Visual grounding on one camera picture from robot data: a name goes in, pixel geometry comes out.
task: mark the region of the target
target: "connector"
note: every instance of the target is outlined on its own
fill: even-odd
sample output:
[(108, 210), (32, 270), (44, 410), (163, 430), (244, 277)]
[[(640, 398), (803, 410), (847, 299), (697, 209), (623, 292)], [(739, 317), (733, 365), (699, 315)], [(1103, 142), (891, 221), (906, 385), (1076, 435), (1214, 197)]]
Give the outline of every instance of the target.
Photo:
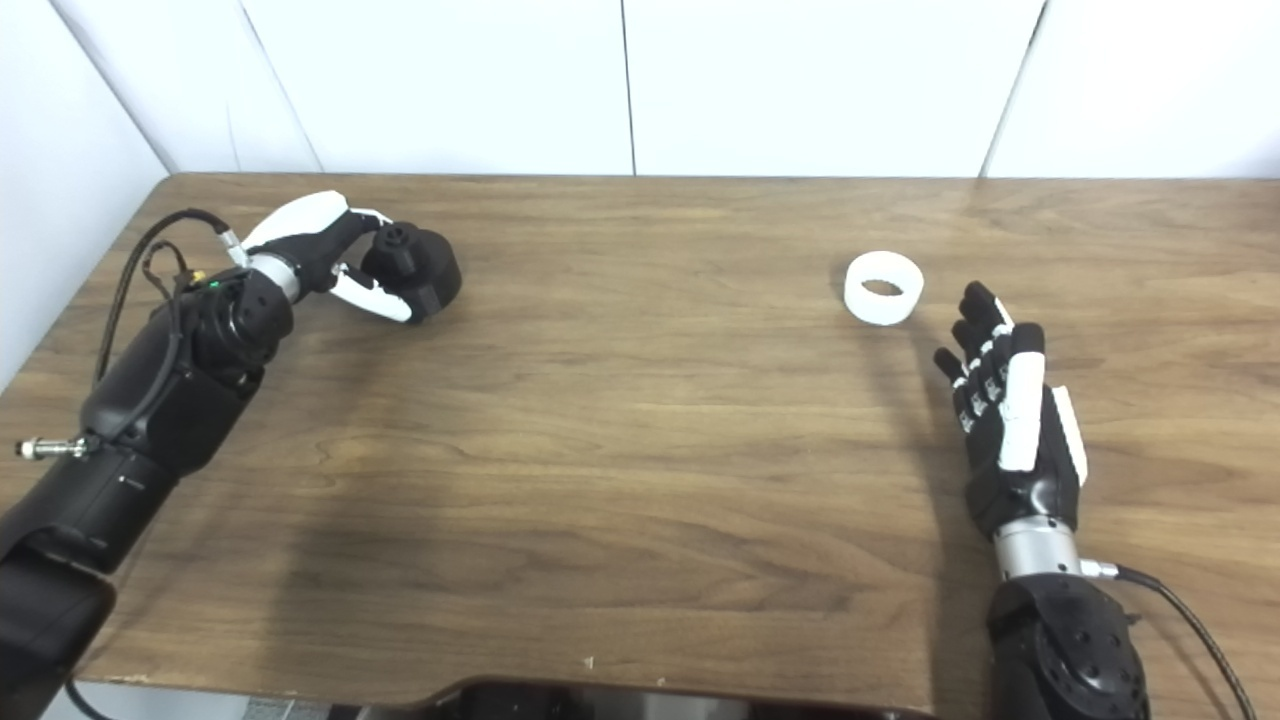
[(1114, 580), (1120, 574), (1120, 568), (1114, 562), (1101, 562), (1098, 560), (1080, 560), (1080, 574), (1085, 578), (1100, 580)]

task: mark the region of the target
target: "metal connector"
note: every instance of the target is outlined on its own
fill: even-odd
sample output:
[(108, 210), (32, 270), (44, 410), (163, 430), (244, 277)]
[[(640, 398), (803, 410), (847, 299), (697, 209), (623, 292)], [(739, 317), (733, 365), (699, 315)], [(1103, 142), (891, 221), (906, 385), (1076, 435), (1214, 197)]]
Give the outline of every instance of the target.
[(223, 241), (227, 246), (227, 254), (230, 255), (232, 263), (236, 263), (241, 268), (248, 268), (248, 252), (241, 247), (239, 238), (236, 237), (236, 231), (227, 231), (218, 233), (218, 240)]
[(1080, 560), (1080, 574), (1085, 578), (1098, 578), (1114, 580), (1120, 574), (1120, 568), (1115, 562), (1101, 562), (1098, 560)]
[(18, 442), (13, 447), (14, 455), (26, 460), (44, 460), (58, 455), (70, 455), (72, 457), (84, 457), (93, 451), (93, 445), (83, 437), (76, 439), (45, 439), (33, 437)]

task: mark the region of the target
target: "white wall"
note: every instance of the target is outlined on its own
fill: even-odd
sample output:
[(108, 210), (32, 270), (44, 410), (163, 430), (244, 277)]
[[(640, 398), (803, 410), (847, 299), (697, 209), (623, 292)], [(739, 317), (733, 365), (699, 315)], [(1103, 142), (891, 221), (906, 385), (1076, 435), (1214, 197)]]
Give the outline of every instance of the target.
[(993, 177), (1280, 177), (1280, 3), (1050, 0)]
[(631, 173), (617, 0), (246, 6), (326, 170)]
[(47, 3), (0, 18), (3, 388), (165, 172)]
[(640, 174), (975, 177), (1041, 0), (626, 0)]
[(319, 170), (237, 0), (51, 0), (173, 172)]

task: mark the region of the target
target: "white cylindrical object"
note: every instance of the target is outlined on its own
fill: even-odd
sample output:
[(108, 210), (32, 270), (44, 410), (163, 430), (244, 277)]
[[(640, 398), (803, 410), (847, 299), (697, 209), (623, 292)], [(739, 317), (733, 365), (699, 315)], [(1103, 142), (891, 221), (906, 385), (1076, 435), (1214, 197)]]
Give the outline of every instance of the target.
[[(900, 295), (879, 295), (863, 284), (886, 282)], [(859, 255), (849, 264), (845, 275), (845, 306), (855, 318), (873, 325), (896, 325), (915, 309), (924, 291), (924, 273), (915, 263), (897, 252), (876, 250)]]

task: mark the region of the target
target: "white robotic finger segment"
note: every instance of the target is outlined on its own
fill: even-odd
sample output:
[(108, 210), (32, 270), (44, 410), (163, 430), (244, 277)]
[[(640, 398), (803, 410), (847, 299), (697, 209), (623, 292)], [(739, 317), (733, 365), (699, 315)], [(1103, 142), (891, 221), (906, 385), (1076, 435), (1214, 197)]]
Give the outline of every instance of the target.
[(1084, 454), (1084, 438), (1080, 437), (1080, 423), (1075, 419), (1071, 393), (1066, 392), (1066, 387), (1056, 387), (1052, 392), (1057, 416), (1062, 423), (1062, 434), (1066, 437), (1066, 450), (1071, 454), (1071, 464), (1075, 465), (1075, 474), (1083, 486), (1084, 480), (1089, 479), (1089, 457)]
[(367, 284), (356, 281), (352, 273), (357, 270), (352, 270), (346, 263), (335, 270), (338, 273), (338, 282), (329, 291), (330, 295), (335, 295), (361, 310), (389, 318), (397, 323), (407, 323), (413, 316), (413, 310), (410, 309), (403, 299), (387, 292), (387, 288), (378, 284), (376, 281), (369, 278)]
[(1005, 310), (1005, 304), (1001, 302), (998, 297), (996, 297), (995, 301), (996, 311), (1000, 313), (1000, 324), (1004, 325), (1005, 332), (1009, 332), (1009, 328), (1014, 327), (1014, 319), (1009, 316), (1009, 310)]
[(374, 219), (378, 220), (379, 225), (389, 225), (389, 224), (392, 224), (394, 222), (390, 218), (388, 218), (387, 215), (383, 215), (381, 213), (379, 213), (378, 210), (374, 210), (371, 208), (352, 208), (351, 211), (355, 213), (355, 214), (357, 214), (357, 215), (366, 215), (369, 218), (374, 218)]
[(244, 249), (293, 234), (317, 233), (351, 210), (347, 199), (335, 190), (305, 195), (275, 209), (248, 233)]
[(1036, 468), (1039, 448), (1041, 406), (1044, 397), (1044, 333), (1039, 325), (1018, 325), (1012, 336), (1009, 379), (1000, 414), (1005, 437), (1000, 445), (1000, 468), (1028, 473)]

